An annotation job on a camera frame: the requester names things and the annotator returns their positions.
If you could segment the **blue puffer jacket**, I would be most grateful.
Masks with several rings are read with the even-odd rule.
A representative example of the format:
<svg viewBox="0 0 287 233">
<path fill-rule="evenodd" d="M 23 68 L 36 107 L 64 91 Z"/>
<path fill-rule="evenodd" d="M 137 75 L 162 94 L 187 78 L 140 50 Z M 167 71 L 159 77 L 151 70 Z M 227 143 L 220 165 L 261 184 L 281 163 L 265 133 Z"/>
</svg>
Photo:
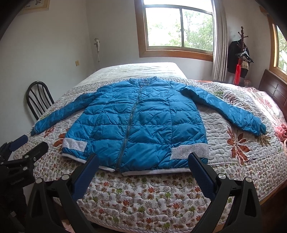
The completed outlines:
<svg viewBox="0 0 287 233">
<path fill-rule="evenodd" d="M 97 155 L 101 169 L 123 175 L 179 172 L 188 169 L 191 153 L 208 162 L 206 130 L 197 108 L 200 104 L 243 131 L 255 136 L 266 133 L 259 117 L 200 87 L 151 77 L 82 94 L 36 122 L 31 135 L 81 111 L 65 134 L 63 156 L 84 163 Z"/>
</svg>

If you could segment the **wooden framed window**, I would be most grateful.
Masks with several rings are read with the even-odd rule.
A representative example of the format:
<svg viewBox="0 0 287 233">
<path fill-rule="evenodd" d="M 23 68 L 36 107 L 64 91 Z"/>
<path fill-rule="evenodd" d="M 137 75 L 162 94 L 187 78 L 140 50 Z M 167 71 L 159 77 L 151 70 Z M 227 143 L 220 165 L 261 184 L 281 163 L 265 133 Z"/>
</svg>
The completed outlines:
<svg viewBox="0 0 287 233">
<path fill-rule="evenodd" d="M 213 60 L 212 1 L 135 1 L 134 6 L 141 58 Z"/>
<path fill-rule="evenodd" d="M 271 39 L 269 70 L 286 82 L 286 39 L 272 17 L 267 18 Z"/>
</svg>

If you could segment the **white pleated curtain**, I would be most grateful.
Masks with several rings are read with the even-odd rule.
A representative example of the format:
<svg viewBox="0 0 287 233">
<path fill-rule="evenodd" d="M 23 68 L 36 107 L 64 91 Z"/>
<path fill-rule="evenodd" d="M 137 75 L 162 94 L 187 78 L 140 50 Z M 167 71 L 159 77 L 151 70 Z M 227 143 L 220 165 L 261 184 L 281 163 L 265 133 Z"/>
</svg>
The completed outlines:
<svg viewBox="0 0 287 233">
<path fill-rule="evenodd" d="M 223 1 L 211 1 L 213 9 L 213 68 L 212 77 L 215 81 L 225 82 L 228 54 L 228 28 Z"/>
</svg>

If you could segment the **wooden coat rack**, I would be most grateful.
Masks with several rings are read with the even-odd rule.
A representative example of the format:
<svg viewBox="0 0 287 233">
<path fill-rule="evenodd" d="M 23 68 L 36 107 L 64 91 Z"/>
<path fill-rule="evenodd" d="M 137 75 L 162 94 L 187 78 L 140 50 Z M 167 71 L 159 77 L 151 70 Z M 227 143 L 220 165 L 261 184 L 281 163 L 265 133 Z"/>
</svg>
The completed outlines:
<svg viewBox="0 0 287 233">
<path fill-rule="evenodd" d="M 244 28 L 241 26 L 241 31 L 238 32 L 240 35 L 241 43 L 238 45 L 240 48 L 240 52 L 236 54 L 236 57 L 241 59 L 241 64 L 243 61 L 247 63 L 253 63 L 254 61 L 250 58 L 249 54 L 247 53 L 247 47 L 245 46 L 244 39 L 248 38 L 249 36 L 244 36 Z"/>
</svg>

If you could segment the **white wall mounted handset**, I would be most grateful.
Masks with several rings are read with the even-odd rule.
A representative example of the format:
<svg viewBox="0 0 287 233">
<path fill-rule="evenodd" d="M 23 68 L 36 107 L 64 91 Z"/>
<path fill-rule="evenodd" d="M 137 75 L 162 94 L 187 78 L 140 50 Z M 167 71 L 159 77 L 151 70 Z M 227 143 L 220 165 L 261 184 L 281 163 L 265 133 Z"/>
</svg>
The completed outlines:
<svg viewBox="0 0 287 233">
<path fill-rule="evenodd" d="M 97 62 L 100 63 L 100 40 L 98 38 L 94 39 L 95 43 L 94 45 L 96 46 L 96 51 L 97 51 Z"/>
</svg>

